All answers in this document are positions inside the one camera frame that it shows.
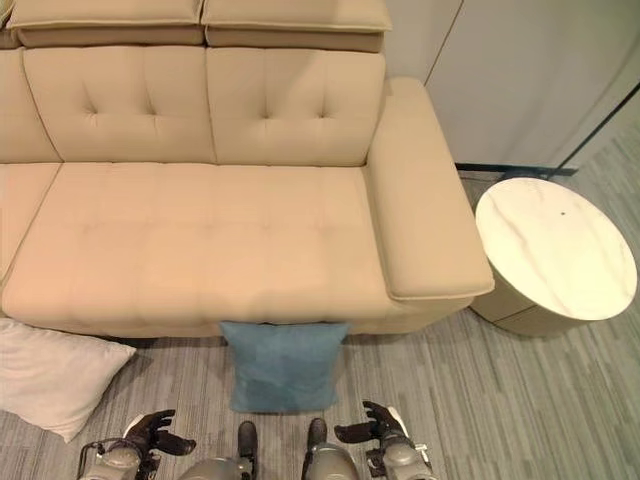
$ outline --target side table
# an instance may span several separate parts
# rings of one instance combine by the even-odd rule
[[[521,335],[553,335],[624,311],[637,271],[616,226],[555,183],[514,178],[493,185],[476,224],[496,289],[471,308]]]

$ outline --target tufted backrest cushion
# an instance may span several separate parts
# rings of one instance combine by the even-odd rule
[[[24,66],[64,161],[215,162],[203,48],[34,49]]]
[[[0,50],[0,163],[59,162],[22,66],[23,50]]]
[[[218,163],[364,163],[382,97],[382,55],[214,48],[207,69]]]

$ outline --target sofa seat cushion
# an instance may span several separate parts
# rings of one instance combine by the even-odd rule
[[[33,221],[60,164],[0,165],[0,278]]]
[[[387,297],[358,168],[64,164],[3,299],[35,326],[217,334],[367,322]]]

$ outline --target sofa seam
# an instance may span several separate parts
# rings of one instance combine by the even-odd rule
[[[46,164],[38,163],[38,164],[31,164],[31,165],[46,165]],[[2,277],[2,281],[0,282],[0,291],[1,291],[1,296],[2,296],[2,298],[0,298],[0,309],[2,309],[2,304],[4,303],[4,290],[5,290],[5,287],[9,283],[9,280],[11,279],[11,274],[13,273],[13,269],[15,267],[15,264],[18,261],[18,256],[20,255],[20,250],[22,250],[22,246],[24,245],[25,240],[29,236],[29,232],[31,232],[31,229],[33,228],[33,225],[36,222],[36,219],[40,215],[40,211],[42,210],[42,206],[44,205],[44,202],[46,201],[47,197],[49,196],[49,192],[51,191],[51,188],[53,187],[53,184],[55,183],[56,179],[58,178],[58,174],[60,173],[60,170],[62,170],[62,166],[64,164],[62,162],[59,162],[59,163],[55,163],[55,165],[57,165],[56,171],[51,176],[51,180],[49,181],[49,184],[47,185],[47,187],[45,188],[44,192],[42,193],[42,198],[40,199],[40,202],[38,202],[38,205],[37,205],[37,207],[35,209],[35,212],[33,213],[33,217],[29,221],[29,224],[27,225],[27,228],[24,231],[24,235],[22,235],[22,238],[20,239],[20,242],[18,243],[18,246],[16,247],[16,251],[13,254],[13,258],[11,259],[11,262],[9,263],[9,266],[7,267],[7,271],[5,272],[4,277]]]
[[[218,151],[216,149],[216,136],[213,133],[213,108],[211,103],[211,88],[209,86],[209,51],[211,48],[204,47],[204,88],[207,97],[207,117],[209,118],[209,134],[211,136],[211,151],[213,155],[210,157],[210,161],[213,165],[220,165]]]
[[[24,78],[26,80],[27,83],[27,88],[29,89],[29,95],[31,95],[31,101],[33,102],[33,107],[36,110],[36,114],[38,115],[38,120],[40,120],[40,125],[42,126],[42,130],[44,131],[44,134],[47,137],[47,140],[49,140],[49,144],[51,145],[51,148],[53,149],[53,151],[56,153],[56,155],[58,156],[58,160],[61,163],[64,163],[64,159],[62,158],[62,155],[60,154],[60,151],[58,150],[58,148],[56,147],[55,143],[53,142],[53,138],[51,137],[51,134],[49,133],[49,130],[47,129],[47,125],[44,122],[44,118],[42,117],[42,113],[40,112],[40,108],[38,107],[38,102],[36,102],[36,97],[33,94],[33,87],[31,86],[31,80],[29,79],[29,75],[27,74],[27,67],[24,61],[24,53],[25,53],[26,49],[24,47],[20,48],[20,66],[22,67],[22,74],[24,75]]]

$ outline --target white wall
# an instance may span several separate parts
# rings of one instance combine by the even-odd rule
[[[387,0],[393,30],[385,35],[390,75],[424,81],[462,0]]]
[[[639,38],[640,0],[466,0],[427,84],[455,161],[556,166],[640,78]]]

